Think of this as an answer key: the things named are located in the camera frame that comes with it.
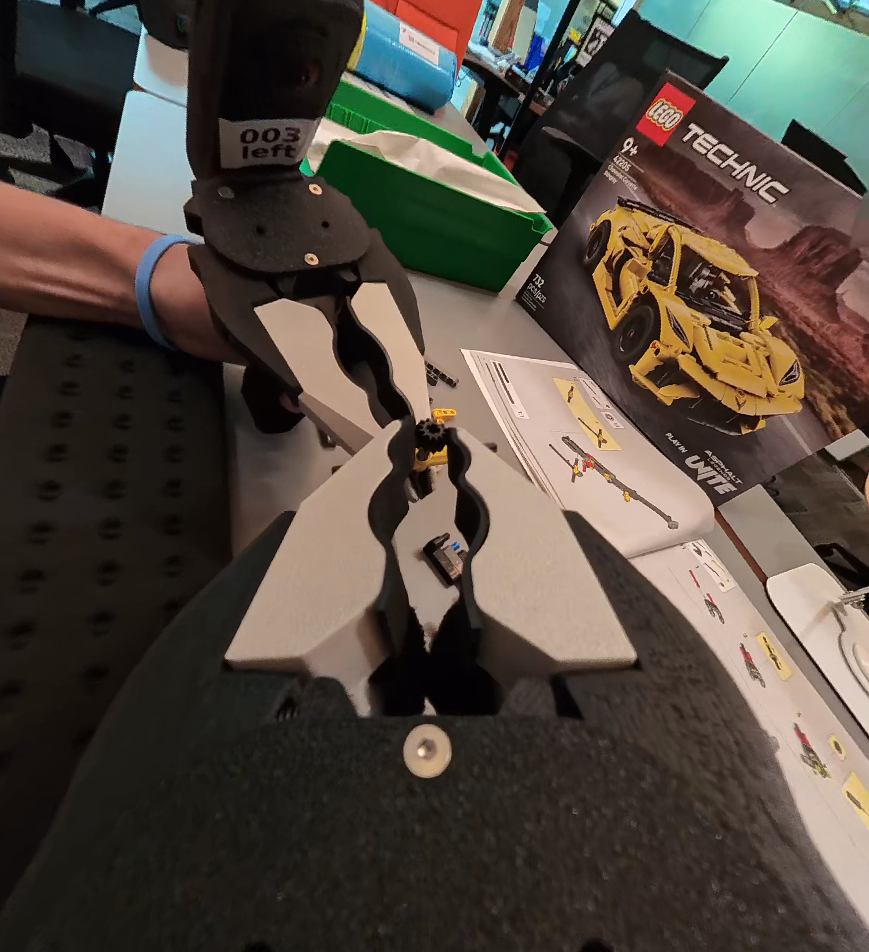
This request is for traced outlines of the yellow connector with black axles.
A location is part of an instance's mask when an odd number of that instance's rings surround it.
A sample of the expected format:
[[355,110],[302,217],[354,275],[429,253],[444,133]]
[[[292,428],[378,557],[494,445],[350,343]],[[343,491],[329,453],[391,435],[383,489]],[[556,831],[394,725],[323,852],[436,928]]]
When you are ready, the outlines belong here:
[[[448,436],[448,429],[456,422],[456,416],[456,410],[454,409],[432,408],[431,415],[428,418],[436,418],[439,422],[442,422],[446,428],[446,436]],[[419,501],[426,498],[434,491],[435,470],[447,465],[447,463],[447,440],[446,448],[437,455],[428,458],[428,460],[417,462],[415,454],[414,467],[409,476],[409,486],[414,500]]]

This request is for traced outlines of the person's left hand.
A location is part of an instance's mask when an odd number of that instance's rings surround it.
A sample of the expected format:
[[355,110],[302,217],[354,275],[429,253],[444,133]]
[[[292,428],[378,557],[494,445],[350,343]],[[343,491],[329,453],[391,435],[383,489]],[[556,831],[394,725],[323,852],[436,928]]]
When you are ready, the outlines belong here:
[[214,324],[187,244],[173,244],[162,254],[151,279],[151,297],[161,333],[179,351],[218,363],[246,363]]

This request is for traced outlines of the blue wristband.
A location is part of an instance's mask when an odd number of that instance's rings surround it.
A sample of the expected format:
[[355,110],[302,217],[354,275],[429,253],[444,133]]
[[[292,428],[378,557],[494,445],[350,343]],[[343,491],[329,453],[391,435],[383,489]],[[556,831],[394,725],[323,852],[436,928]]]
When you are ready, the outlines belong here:
[[176,245],[194,245],[195,239],[182,234],[161,235],[147,245],[136,266],[133,293],[141,326],[148,337],[158,346],[171,352],[179,349],[166,336],[157,316],[152,291],[155,270],[166,253]]

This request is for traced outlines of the red storage bin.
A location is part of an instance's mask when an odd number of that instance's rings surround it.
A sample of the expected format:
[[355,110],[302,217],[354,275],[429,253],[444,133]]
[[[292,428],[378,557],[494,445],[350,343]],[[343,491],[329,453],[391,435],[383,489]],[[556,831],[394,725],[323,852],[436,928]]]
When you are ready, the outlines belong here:
[[482,1],[374,1],[455,53],[462,64]]

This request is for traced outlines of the white paper sheet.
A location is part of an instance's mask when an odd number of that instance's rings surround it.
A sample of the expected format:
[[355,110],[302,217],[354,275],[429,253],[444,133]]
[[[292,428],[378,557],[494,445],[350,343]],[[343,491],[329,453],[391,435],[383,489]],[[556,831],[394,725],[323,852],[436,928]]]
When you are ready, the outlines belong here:
[[356,134],[330,122],[327,131],[315,134],[307,153],[307,161],[314,173],[318,172],[326,153],[333,149],[336,141],[498,208],[524,213],[544,212],[520,184],[479,165],[475,158],[460,157],[430,140],[394,130]]

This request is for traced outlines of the long grey beam assembly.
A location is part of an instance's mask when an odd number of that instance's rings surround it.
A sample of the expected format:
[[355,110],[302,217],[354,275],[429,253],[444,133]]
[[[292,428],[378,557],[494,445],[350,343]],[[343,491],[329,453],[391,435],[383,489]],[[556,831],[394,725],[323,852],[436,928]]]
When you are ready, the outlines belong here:
[[458,586],[468,558],[468,551],[451,533],[440,534],[427,541],[421,549],[425,562],[446,587]]

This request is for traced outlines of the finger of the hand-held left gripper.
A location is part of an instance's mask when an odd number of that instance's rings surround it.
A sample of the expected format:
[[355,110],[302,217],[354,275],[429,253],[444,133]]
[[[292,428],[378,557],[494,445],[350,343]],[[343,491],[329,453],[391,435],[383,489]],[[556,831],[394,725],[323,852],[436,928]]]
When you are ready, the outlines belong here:
[[337,446],[357,454],[381,434],[380,422],[350,422],[343,399],[351,387],[342,377],[329,319],[316,307],[279,299],[254,310],[301,392],[298,403]]
[[339,300],[339,365],[351,385],[342,414],[350,422],[430,416],[424,357],[383,282],[364,282]]

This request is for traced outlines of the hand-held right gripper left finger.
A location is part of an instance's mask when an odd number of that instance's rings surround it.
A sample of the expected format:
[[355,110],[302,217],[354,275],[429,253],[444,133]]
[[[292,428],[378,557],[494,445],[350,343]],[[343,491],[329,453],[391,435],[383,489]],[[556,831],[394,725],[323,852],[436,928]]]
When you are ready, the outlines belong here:
[[424,633],[393,547],[415,457],[415,422],[392,422],[299,506],[226,651],[231,668],[333,679],[361,716],[424,711]]

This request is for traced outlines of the black dimpled foam pad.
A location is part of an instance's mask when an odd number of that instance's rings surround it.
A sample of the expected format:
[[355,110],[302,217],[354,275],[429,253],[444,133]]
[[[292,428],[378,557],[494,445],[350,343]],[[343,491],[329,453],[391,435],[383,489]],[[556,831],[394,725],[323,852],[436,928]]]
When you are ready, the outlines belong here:
[[114,696],[231,556],[219,363],[30,317],[0,397],[0,909]]

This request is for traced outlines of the open instruction booklet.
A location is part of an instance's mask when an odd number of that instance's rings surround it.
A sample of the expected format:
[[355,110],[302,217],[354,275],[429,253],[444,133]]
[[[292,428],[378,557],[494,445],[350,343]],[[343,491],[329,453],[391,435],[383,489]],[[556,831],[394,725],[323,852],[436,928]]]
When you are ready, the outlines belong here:
[[528,476],[580,513],[698,630],[738,684],[796,809],[869,927],[869,748],[752,593],[706,493],[571,363],[462,355]]

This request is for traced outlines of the person's left forearm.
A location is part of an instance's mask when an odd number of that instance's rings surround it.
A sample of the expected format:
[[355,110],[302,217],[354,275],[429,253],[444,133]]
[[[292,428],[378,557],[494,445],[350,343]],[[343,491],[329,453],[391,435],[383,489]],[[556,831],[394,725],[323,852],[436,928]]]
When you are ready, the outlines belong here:
[[155,238],[0,183],[0,308],[140,328],[134,280]]

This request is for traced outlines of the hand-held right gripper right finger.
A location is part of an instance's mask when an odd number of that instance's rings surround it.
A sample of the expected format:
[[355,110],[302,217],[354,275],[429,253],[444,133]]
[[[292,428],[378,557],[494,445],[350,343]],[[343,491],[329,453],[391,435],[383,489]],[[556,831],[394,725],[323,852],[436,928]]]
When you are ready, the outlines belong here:
[[599,541],[462,428],[446,437],[459,595],[434,637],[434,709],[493,715],[518,683],[637,663],[583,542]]

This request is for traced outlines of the green storage bin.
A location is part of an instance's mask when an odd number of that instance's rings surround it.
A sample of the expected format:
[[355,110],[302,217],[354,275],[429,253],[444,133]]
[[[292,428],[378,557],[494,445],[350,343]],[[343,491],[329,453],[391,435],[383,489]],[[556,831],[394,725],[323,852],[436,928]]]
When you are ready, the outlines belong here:
[[[384,129],[427,139],[515,182],[454,108],[427,115],[350,73],[319,131],[330,122],[356,134]],[[314,174],[353,202],[405,268],[488,292],[501,292],[534,248],[553,237],[544,212],[498,208],[342,142],[333,143]]]

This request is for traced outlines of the yellow car set box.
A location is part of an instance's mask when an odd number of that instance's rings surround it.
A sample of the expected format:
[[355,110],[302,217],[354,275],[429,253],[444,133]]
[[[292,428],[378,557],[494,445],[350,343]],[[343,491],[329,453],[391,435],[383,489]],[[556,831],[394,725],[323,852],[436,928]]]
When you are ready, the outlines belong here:
[[869,197],[670,71],[519,302],[714,506],[869,424]]

